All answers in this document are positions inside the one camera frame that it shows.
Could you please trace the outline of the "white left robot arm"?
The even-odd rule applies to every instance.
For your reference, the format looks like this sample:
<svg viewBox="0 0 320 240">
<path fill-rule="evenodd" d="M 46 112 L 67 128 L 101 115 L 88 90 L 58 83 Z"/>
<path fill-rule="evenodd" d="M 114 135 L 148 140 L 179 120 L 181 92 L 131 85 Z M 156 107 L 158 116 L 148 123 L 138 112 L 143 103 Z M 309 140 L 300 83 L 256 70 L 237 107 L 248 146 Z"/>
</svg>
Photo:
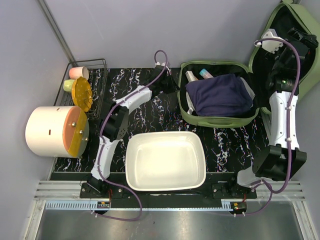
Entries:
<svg viewBox="0 0 320 240">
<path fill-rule="evenodd" d="M 157 63 L 151 74 L 132 92 L 111 103 L 106 118 L 100 125 L 97 155 L 87 180 L 90 192 L 95 197 L 103 198 L 108 193 L 106 180 L 111 173 L 111 162 L 116 147 L 128 131 L 129 115 L 160 92 L 170 94 L 178 89 L 170 68 L 164 63 Z"/>
</svg>

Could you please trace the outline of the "pink cup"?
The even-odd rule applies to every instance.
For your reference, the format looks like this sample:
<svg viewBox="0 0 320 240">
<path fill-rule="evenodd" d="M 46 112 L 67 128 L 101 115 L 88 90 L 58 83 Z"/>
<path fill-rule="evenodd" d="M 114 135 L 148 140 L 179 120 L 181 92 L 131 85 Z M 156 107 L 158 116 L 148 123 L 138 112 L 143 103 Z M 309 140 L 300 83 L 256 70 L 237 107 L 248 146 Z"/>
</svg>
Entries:
<svg viewBox="0 0 320 240">
<path fill-rule="evenodd" d="M 70 77 L 70 79 L 73 79 L 73 80 L 76 80 L 80 77 L 88 80 L 89 79 L 89 71 L 85 66 L 72 67 L 69 70 L 69 77 Z"/>
</svg>

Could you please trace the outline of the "green hard-shell suitcase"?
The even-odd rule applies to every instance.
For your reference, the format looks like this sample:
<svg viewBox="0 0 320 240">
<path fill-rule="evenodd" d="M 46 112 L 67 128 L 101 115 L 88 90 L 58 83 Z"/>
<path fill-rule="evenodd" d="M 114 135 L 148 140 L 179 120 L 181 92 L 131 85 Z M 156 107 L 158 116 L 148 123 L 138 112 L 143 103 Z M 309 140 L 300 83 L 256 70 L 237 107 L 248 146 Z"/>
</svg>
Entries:
<svg viewBox="0 0 320 240">
<path fill-rule="evenodd" d="M 280 37 L 287 40 L 291 38 L 288 32 L 292 28 L 296 28 L 305 34 L 315 35 L 316 37 L 320 36 L 320 24 L 304 6 L 284 1 L 274 9 L 265 28 L 274 29 Z M 239 62 L 217 60 L 193 60 L 182 63 L 178 78 L 180 92 L 177 94 L 177 97 L 183 119 L 195 126 L 240 128 L 249 124 L 258 115 L 259 110 L 270 114 L 271 107 L 267 99 L 267 93 L 263 91 L 263 87 L 267 81 L 267 70 L 271 68 L 271 64 L 272 61 L 267 58 L 266 51 L 262 49 L 255 49 L 252 52 L 248 65 Z M 230 117 L 198 116 L 196 113 L 188 114 L 186 98 L 188 79 L 186 72 L 191 71 L 194 75 L 197 75 L 202 69 L 208 70 L 213 76 L 235 74 L 243 77 L 256 93 L 251 110 L 242 115 Z"/>
</svg>

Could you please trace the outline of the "white cylinder appliance orange lid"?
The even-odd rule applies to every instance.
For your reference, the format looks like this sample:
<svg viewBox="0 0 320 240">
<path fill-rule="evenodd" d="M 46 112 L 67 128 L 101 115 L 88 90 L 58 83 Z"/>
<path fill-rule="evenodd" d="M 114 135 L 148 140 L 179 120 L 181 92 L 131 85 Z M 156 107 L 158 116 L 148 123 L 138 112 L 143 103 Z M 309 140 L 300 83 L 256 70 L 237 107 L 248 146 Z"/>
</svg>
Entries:
<svg viewBox="0 0 320 240">
<path fill-rule="evenodd" d="M 40 106 L 30 115 L 25 140 L 41 157 L 78 158 L 89 140 L 89 121 L 78 106 Z"/>
</svg>

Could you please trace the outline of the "light green cup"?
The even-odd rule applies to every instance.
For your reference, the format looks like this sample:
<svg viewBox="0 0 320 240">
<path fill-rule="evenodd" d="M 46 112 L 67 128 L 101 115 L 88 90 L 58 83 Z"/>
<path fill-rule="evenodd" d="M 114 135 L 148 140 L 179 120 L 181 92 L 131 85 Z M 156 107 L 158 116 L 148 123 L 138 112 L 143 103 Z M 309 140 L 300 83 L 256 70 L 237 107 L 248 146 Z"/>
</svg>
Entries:
<svg viewBox="0 0 320 240">
<path fill-rule="evenodd" d="M 72 92 L 73 83 L 75 82 L 74 79 L 66 79 L 63 82 L 63 90 L 67 93 Z"/>
</svg>

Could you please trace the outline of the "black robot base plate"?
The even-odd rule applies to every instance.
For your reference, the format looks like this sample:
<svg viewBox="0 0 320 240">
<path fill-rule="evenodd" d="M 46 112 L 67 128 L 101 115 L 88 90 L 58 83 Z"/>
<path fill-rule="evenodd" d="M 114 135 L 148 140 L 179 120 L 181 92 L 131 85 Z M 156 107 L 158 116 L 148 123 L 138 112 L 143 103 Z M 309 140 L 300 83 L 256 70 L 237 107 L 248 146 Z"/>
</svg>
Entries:
<svg viewBox="0 0 320 240">
<path fill-rule="evenodd" d="M 135 191 L 144 210 L 173 210 L 173 209 L 213 209 L 226 207 L 223 200 L 242 201 L 253 200 L 257 194 L 250 189 L 236 187 L 234 173 L 209 172 L 204 183 L 193 189 L 178 191 Z M 98 184 L 98 190 L 83 182 L 80 198 L 97 199 L 98 209 L 102 210 L 110 199 L 112 209 L 133 210 L 139 209 L 135 196 L 122 186 L 114 186 L 106 182 Z"/>
</svg>

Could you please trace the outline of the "aluminium rail frame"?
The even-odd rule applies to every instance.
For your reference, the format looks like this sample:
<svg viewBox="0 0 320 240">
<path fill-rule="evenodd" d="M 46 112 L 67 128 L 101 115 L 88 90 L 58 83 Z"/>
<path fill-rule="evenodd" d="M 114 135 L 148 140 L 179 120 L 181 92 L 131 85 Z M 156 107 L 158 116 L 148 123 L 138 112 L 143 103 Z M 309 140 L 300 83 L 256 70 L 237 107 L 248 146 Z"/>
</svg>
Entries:
<svg viewBox="0 0 320 240">
<path fill-rule="evenodd" d="M 80 198 L 82 181 L 41 181 L 35 192 L 26 240 L 317 240 L 301 184 L 270 196 L 223 200 L 223 208 L 98 209 L 97 199 Z"/>
</svg>

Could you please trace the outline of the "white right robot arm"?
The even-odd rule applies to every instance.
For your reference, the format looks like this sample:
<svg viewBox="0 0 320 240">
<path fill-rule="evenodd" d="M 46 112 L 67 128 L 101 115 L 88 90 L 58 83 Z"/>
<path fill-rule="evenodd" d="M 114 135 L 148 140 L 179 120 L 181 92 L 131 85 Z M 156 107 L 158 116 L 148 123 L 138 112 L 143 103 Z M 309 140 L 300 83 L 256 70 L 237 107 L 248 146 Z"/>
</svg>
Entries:
<svg viewBox="0 0 320 240">
<path fill-rule="evenodd" d="M 258 153 L 251 167 L 239 171 L 233 182 L 227 185 L 228 195 L 235 199 L 245 190 L 254 190 L 259 184 L 266 185 L 268 179 L 284 182 L 280 189 L 270 190 L 273 194 L 281 193 L 307 160 L 307 154 L 300 151 L 296 135 L 296 107 L 302 64 L 319 43 L 315 35 L 295 27 L 287 34 L 291 41 L 279 37 L 275 29 L 269 28 L 254 43 L 274 55 L 274 64 L 266 81 L 266 89 L 271 93 L 271 130 L 269 145 Z"/>
</svg>

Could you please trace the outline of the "white rectangular plastic basin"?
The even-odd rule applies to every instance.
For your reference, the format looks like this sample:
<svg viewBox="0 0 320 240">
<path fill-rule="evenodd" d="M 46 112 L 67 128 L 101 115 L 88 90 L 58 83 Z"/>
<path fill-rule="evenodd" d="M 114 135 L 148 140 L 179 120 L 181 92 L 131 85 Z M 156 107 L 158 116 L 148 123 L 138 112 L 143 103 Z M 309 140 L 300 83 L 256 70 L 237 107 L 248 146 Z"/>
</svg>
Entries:
<svg viewBox="0 0 320 240">
<path fill-rule="evenodd" d="M 206 174 L 203 145 L 193 132 L 140 133 L 128 141 L 125 176 L 135 191 L 195 189 L 205 182 Z"/>
</svg>

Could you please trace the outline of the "white cosmetic tube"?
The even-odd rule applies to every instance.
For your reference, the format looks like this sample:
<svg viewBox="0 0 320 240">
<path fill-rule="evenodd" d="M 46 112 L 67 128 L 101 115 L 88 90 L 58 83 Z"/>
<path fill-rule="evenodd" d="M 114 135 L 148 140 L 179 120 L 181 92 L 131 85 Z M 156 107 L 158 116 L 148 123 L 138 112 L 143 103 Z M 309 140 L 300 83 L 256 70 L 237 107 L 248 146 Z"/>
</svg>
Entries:
<svg viewBox="0 0 320 240">
<path fill-rule="evenodd" d="M 185 75 L 187 77 L 188 82 L 198 81 L 199 79 L 193 74 L 192 71 L 186 71 Z"/>
</svg>

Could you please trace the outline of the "pink blue tube bottle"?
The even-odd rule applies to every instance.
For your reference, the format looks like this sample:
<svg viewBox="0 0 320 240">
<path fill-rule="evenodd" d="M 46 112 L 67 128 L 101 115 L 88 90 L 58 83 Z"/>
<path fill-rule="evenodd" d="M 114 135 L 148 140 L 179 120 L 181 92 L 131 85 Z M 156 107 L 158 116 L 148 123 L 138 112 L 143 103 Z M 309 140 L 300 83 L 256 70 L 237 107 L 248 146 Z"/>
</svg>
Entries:
<svg viewBox="0 0 320 240">
<path fill-rule="evenodd" d="M 200 76 L 204 79 L 210 79 L 213 78 L 214 76 L 209 73 L 205 68 L 203 68 L 200 72 L 199 72 Z"/>
</svg>

